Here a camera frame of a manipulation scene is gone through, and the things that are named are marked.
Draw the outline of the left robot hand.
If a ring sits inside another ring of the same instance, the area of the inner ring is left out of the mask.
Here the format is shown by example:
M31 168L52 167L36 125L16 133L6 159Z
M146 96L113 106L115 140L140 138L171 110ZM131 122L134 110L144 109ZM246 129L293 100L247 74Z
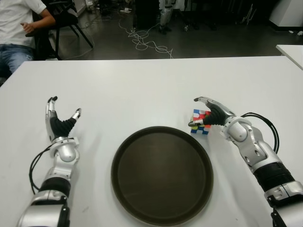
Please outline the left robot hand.
M78 108L69 119L61 121L58 118L57 112L55 110L55 102L57 99L57 96L50 97L45 107L46 130L51 142L59 137L67 138L77 120L81 116L81 108Z

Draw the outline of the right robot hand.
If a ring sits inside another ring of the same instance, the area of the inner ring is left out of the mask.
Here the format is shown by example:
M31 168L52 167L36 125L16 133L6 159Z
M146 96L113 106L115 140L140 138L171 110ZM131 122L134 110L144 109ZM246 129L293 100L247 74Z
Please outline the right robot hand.
M194 101L204 103L210 109L211 113L204 119L190 121L188 123L189 127L195 127L201 125L224 126L228 118L236 116L236 114L232 112L229 108L208 97L201 96L195 98Z

